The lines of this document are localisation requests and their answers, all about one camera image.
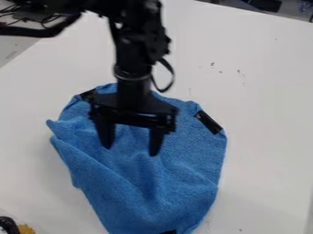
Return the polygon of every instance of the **blue towel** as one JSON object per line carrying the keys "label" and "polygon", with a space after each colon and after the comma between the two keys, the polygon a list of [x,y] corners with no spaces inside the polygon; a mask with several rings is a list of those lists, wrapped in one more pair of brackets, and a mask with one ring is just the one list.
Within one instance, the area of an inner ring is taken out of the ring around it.
{"label": "blue towel", "polygon": [[[116,85],[97,88],[116,92]],[[51,142],[113,234],[190,233],[203,220],[218,191],[225,154],[223,131],[213,134],[195,117],[197,103],[162,97],[179,108],[177,131],[166,135],[157,156],[148,153],[148,130],[116,126],[113,147],[102,147],[88,112],[74,96],[56,122]]]}

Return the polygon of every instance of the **black tape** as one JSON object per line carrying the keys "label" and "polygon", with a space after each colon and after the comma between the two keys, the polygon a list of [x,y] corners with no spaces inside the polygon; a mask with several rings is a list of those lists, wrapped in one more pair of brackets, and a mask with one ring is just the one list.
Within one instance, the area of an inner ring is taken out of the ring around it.
{"label": "black tape", "polygon": [[89,90],[89,91],[85,91],[84,93],[82,93],[80,96],[82,98],[83,101],[91,101],[92,100],[92,95],[94,94],[95,89],[93,90]]}
{"label": "black tape", "polygon": [[177,232],[175,230],[170,230],[170,231],[162,232],[160,234],[177,234]]}
{"label": "black tape", "polygon": [[195,117],[200,120],[214,135],[222,130],[222,127],[220,127],[220,125],[204,111],[199,111],[196,113]]}

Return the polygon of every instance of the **yellow object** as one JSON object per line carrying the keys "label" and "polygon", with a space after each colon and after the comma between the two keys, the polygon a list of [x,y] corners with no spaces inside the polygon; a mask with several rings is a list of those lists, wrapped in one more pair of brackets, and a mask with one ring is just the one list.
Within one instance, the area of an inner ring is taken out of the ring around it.
{"label": "yellow object", "polygon": [[27,224],[18,225],[18,230],[20,234],[36,234],[35,230],[30,228]]}

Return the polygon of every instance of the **white table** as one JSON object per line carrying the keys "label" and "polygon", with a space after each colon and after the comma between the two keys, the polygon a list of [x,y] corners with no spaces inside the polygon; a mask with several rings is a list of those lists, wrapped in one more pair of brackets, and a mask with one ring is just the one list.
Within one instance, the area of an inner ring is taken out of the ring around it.
{"label": "white table", "polygon": [[[313,26],[191,0],[166,1],[165,22],[178,75],[168,96],[199,102],[229,137],[219,195],[196,233],[302,234],[313,182]],[[90,15],[0,70],[0,207],[40,233],[105,233],[45,120],[75,93],[114,81],[112,65],[107,26]]]}

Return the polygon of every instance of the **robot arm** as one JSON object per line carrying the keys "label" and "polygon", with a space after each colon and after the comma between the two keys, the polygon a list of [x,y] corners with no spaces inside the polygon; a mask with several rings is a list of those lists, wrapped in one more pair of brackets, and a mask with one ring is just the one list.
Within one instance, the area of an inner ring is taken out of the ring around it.
{"label": "robot arm", "polygon": [[82,94],[90,103],[90,116],[103,146],[110,148],[117,123],[150,129],[150,155],[160,150],[165,134],[175,132],[177,108],[158,100],[152,94],[153,66],[159,61],[172,73],[163,59],[169,53],[169,37],[162,26],[162,5],[158,0],[16,0],[21,5],[40,4],[51,14],[67,14],[54,27],[36,30],[23,27],[0,27],[0,35],[55,37],[76,22],[83,11],[109,18],[116,47],[114,76],[117,93],[99,94],[96,90]]}

